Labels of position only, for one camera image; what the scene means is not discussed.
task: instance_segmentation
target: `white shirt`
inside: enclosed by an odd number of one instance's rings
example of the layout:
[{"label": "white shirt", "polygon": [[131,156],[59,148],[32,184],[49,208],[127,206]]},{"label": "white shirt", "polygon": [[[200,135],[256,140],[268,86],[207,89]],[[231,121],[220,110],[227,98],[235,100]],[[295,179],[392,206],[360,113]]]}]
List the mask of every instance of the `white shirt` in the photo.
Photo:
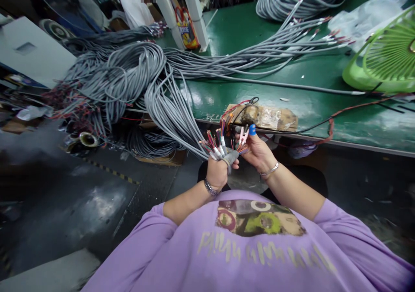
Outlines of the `white shirt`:
[{"label": "white shirt", "polygon": [[154,18],[141,0],[120,0],[131,29],[154,23]]}]

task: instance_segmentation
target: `watch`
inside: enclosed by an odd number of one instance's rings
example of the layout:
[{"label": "watch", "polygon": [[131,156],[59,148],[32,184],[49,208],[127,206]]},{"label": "watch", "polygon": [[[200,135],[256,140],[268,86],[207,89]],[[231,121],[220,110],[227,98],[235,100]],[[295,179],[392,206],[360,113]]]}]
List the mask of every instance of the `watch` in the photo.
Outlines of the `watch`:
[{"label": "watch", "polygon": [[204,180],[204,186],[206,187],[206,189],[208,190],[209,194],[212,195],[213,197],[216,197],[217,195],[220,194],[220,191],[214,190],[211,185],[209,184],[208,180],[205,179]]}]

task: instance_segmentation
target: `silver bracelet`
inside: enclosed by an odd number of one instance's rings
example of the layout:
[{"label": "silver bracelet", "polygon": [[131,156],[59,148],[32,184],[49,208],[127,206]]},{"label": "silver bracelet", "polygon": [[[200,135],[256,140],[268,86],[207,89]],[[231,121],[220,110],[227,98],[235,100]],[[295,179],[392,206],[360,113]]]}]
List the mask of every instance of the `silver bracelet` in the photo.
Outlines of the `silver bracelet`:
[{"label": "silver bracelet", "polygon": [[270,174],[270,173],[272,173],[272,172],[274,172],[275,170],[277,170],[278,169],[278,166],[280,165],[280,163],[277,161],[277,163],[275,164],[275,167],[274,168],[272,168],[270,171],[268,171],[268,172],[265,172],[265,173],[260,173],[260,175],[261,176],[266,176],[266,175],[268,175],[268,174]]},{"label": "silver bracelet", "polygon": [[207,181],[207,179],[204,180],[204,186],[208,190],[209,194],[212,195],[213,197],[216,197],[217,195],[220,194],[220,191],[214,190],[211,187],[211,185],[209,184],[209,182]]}]

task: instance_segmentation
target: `yellow black warning tape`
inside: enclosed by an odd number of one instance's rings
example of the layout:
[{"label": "yellow black warning tape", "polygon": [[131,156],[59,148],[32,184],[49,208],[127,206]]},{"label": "yellow black warning tape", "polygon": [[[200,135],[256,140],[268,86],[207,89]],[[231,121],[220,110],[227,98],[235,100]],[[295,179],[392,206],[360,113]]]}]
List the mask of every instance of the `yellow black warning tape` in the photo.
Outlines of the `yellow black warning tape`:
[{"label": "yellow black warning tape", "polygon": [[12,264],[10,263],[9,256],[7,255],[7,252],[3,246],[0,246],[0,260],[3,269],[6,271],[8,277],[13,276]]},{"label": "yellow black warning tape", "polygon": [[110,169],[108,167],[105,167],[104,165],[101,165],[101,164],[99,164],[99,163],[97,163],[95,161],[89,160],[87,158],[83,158],[82,160],[85,161],[85,162],[87,162],[87,163],[89,163],[89,164],[91,164],[91,165],[94,165],[94,166],[96,166],[96,167],[98,167],[98,168],[100,168],[100,169],[102,169],[104,171],[107,171],[109,173],[112,173],[113,175],[117,175],[121,179],[126,180],[128,183],[135,184],[135,185],[140,184],[139,182],[134,181],[132,178],[129,178],[128,176],[126,176],[126,175],[124,175],[122,173],[119,173],[119,172],[117,172],[115,170],[112,170],[112,169]]}]

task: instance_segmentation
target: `desk fan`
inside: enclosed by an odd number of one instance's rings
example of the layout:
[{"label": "desk fan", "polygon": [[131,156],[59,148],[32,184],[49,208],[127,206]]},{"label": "desk fan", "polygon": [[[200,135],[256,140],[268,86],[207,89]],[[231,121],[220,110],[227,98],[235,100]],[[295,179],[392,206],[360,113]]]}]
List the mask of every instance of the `desk fan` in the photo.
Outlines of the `desk fan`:
[{"label": "desk fan", "polygon": [[415,92],[415,5],[368,39],[343,71],[343,79],[362,91],[382,83],[376,91]]}]

